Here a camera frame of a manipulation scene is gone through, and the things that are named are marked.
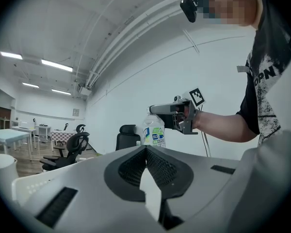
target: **black t-shirt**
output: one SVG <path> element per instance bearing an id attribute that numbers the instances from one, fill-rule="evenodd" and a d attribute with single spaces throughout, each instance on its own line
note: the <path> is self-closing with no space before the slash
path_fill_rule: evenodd
<path id="1" fill-rule="evenodd" d="M 246 66 L 247 88 L 237 113 L 249 129 L 260 134 L 259 144 L 281 131 L 280 124 L 265 95 L 280 78 L 291 60 L 291 30 L 267 0 Z"/>

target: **fluorescent light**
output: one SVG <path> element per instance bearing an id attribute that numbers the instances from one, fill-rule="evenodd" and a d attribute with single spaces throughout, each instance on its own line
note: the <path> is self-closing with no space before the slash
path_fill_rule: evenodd
<path id="1" fill-rule="evenodd" d="M 37 85 L 34 85 L 34 84 L 30 84 L 30 83 L 23 83 L 24 85 L 27 85 L 27 86 L 32 86 L 32 87 L 35 87 L 35 88 L 39 88 Z"/>
<path id="2" fill-rule="evenodd" d="M 54 91 L 54 92 L 59 92 L 59 93 L 64 93 L 64 94 L 67 94 L 67 95 L 71 95 L 71 93 L 69 93 L 69 92 L 65 92 L 65 91 L 58 91 L 58 90 L 53 90 L 53 89 L 52 89 L 52 91 Z"/>
<path id="3" fill-rule="evenodd" d="M 54 63 L 54 62 L 51 62 L 51 61 L 47 61 L 47 60 L 41 60 L 41 61 L 42 61 L 43 64 L 51 66 L 51 67 L 60 68 L 62 70 L 66 70 L 68 72 L 72 72 L 73 71 L 72 67 L 66 67 L 64 65 L 57 64 L 57 63 Z"/>
<path id="4" fill-rule="evenodd" d="M 14 53 L 9 53 L 9 52 L 0 52 L 0 53 L 2 56 L 5 56 L 5 57 L 15 58 L 19 60 L 23 59 L 23 57 L 21 57 L 20 54 L 14 54 Z"/>

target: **plastic bottle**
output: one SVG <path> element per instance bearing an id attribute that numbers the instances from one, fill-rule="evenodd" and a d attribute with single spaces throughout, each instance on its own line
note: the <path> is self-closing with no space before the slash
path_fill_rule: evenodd
<path id="1" fill-rule="evenodd" d="M 148 113 L 143 122 L 143 145 L 166 147 L 165 123 L 157 115 Z"/>

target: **person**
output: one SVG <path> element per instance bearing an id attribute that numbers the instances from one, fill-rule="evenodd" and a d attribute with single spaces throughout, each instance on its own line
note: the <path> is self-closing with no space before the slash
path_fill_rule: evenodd
<path id="1" fill-rule="evenodd" d="M 291 30 L 268 0 L 209 0 L 204 11 L 222 23 L 251 25 L 256 35 L 246 62 L 247 88 L 239 112 L 221 116 L 198 111 L 193 127 L 230 142 L 247 142 L 259 134 L 260 145 L 281 132 L 265 95 L 289 65 Z"/>

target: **white cylinder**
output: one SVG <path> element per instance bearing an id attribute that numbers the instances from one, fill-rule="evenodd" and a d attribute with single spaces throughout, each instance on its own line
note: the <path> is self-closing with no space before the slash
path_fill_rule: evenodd
<path id="1" fill-rule="evenodd" d="M 0 195 L 12 199 L 12 181 L 18 178 L 17 160 L 8 154 L 0 154 Z"/>

